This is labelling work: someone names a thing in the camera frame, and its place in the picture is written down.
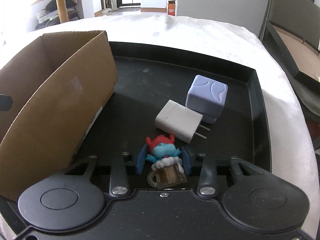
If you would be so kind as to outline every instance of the red hair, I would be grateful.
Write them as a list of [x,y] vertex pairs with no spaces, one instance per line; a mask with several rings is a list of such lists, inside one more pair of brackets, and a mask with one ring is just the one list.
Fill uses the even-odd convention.
[[149,150],[152,153],[153,148],[160,143],[173,144],[174,143],[174,134],[170,134],[169,138],[164,135],[158,135],[155,139],[151,141],[149,137],[146,138],[146,143],[149,146]]

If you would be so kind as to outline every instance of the round black pad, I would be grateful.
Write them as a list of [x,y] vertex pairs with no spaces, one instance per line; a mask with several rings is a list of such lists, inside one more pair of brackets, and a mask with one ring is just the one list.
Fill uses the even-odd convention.
[[300,227],[309,210],[307,196],[296,186],[270,175],[272,183],[265,176],[246,176],[231,186],[222,198],[224,209],[240,225],[261,233]]
[[66,209],[78,201],[78,194],[67,188],[56,188],[47,191],[41,197],[41,203],[50,209]]
[[18,208],[31,225],[63,231],[82,226],[105,206],[103,192],[85,176],[53,175],[26,189]]

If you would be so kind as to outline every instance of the floor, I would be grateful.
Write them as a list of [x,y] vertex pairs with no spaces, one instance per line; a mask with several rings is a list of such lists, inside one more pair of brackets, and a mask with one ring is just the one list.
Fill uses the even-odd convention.
[[95,17],[98,16],[104,16],[104,15],[134,15],[134,14],[145,14],[145,13],[152,13],[152,14],[165,14],[160,12],[142,12],[140,10],[140,7],[124,7],[124,8],[118,8],[115,11],[102,13],[102,11],[95,13]]

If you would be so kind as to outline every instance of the orange box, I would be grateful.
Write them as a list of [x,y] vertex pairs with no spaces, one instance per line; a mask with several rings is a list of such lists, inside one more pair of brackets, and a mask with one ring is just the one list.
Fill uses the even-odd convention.
[[173,0],[173,1],[168,1],[168,15],[172,15],[172,16],[175,16],[175,11],[176,11],[176,1]]

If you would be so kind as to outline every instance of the cardboard panel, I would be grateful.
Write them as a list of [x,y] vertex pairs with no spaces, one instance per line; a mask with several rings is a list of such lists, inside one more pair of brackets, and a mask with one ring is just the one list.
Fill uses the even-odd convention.
[[53,71],[101,31],[46,33],[41,37]]
[[310,0],[270,0],[268,20],[319,46],[320,8]]
[[0,142],[29,98],[52,73],[41,37],[21,50],[0,70],[0,92],[13,99],[10,111],[0,112]]
[[39,87],[11,125],[0,145],[0,194],[17,200],[32,184],[67,167],[116,81],[102,32]]
[[290,51],[299,70],[319,82],[319,54],[314,49],[310,49],[307,44],[303,44],[302,41],[285,34],[284,31],[277,30],[277,32]]

